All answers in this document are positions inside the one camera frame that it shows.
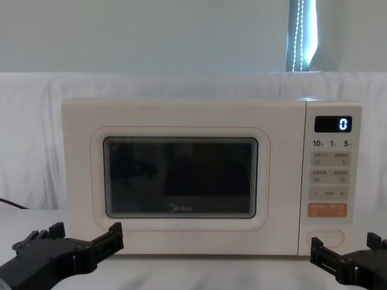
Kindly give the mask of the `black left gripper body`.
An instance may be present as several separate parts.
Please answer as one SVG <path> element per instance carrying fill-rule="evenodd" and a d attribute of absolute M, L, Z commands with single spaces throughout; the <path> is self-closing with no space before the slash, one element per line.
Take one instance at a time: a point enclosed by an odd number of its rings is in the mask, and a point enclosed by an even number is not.
<path fill-rule="evenodd" d="M 91 272 L 91 242 L 60 238 L 20 241 L 14 258 L 1 265 L 1 289 L 51 289 Z"/>

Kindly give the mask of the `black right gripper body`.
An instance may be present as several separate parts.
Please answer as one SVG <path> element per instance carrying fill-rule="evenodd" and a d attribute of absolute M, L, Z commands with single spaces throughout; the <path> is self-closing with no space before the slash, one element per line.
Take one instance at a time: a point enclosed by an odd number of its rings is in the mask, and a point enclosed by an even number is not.
<path fill-rule="evenodd" d="M 360 250 L 342 255 L 337 281 L 364 289 L 386 289 L 386 250 Z"/>

